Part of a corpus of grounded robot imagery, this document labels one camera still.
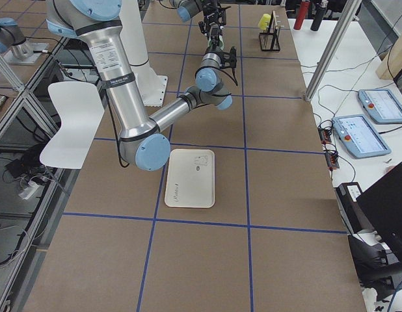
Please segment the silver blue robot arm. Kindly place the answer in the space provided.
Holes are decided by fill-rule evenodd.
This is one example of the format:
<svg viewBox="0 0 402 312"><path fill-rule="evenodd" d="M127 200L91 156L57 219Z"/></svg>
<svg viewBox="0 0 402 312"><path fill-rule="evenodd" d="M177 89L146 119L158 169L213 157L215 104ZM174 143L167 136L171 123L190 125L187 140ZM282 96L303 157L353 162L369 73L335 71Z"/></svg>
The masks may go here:
<svg viewBox="0 0 402 312"><path fill-rule="evenodd" d="M47 27L61 37L86 43L111 104L111 117L120 122L115 131L122 166L142 170L160 169L170 155L170 142L163 130L191 110L214 105L220 110L232 104L232 95L221 75L235 79L236 49L224 51L222 29L226 8L218 1L171 1L180 19L189 21L199 13L199 23L208 46L195 84L175 101L148 115L145 103L162 104L167 79L150 67L136 1L48 1Z"/></svg>
<svg viewBox="0 0 402 312"><path fill-rule="evenodd" d="M208 46L224 48L222 30L226 25L226 11L219 1L184 0L170 1L183 22L189 21L198 13L203 13L203 20L198 22L200 32L207 38Z"/></svg>

